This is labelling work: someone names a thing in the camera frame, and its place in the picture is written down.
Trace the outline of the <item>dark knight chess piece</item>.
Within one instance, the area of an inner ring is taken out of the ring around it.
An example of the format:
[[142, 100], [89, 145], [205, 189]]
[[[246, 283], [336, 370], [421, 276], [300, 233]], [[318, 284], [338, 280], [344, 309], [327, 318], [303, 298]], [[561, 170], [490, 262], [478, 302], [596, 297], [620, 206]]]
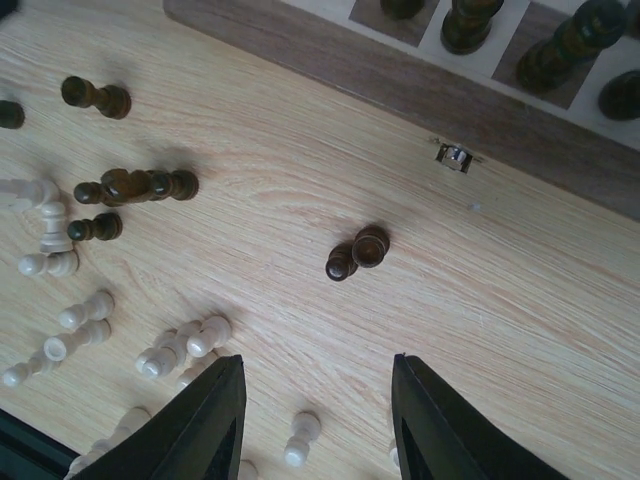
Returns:
[[151, 178], [152, 173], [145, 170], [108, 170], [100, 178], [101, 202], [115, 207], [149, 201], [153, 196]]

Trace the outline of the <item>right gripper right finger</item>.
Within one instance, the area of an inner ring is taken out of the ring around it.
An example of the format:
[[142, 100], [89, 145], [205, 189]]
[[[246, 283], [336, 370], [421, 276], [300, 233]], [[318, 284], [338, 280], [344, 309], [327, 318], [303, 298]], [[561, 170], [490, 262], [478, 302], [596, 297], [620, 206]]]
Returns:
[[391, 407], [403, 479], [563, 479], [415, 355], [394, 356]]

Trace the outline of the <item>dark bishop chess piece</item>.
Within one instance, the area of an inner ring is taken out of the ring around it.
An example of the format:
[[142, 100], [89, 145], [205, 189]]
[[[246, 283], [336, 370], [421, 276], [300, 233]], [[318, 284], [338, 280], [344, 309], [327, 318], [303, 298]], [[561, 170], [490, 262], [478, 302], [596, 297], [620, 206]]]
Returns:
[[639, 118], [638, 70], [631, 70], [610, 80], [598, 97], [600, 112], [611, 120], [628, 121]]

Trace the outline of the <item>dark piece pile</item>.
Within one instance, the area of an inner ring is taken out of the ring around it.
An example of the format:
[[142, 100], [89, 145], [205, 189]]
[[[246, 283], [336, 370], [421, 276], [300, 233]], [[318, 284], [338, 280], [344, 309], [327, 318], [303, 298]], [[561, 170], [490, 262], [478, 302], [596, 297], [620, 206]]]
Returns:
[[374, 268], [383, 260], [390, 248], [388, 232], [378, 225], [370, 225], [358, 232], [351, 242], [343, 242], [329, 253], [325, 273], [339, 282], [352, 276], [358, 268]]

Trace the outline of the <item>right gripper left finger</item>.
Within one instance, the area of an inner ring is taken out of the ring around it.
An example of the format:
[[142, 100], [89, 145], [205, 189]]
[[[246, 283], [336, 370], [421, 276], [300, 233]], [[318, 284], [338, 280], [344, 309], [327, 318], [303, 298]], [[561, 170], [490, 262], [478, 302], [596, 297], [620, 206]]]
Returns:
[[218, 358], [77, 479], [236, 479], [246, 412], [240, 355]]

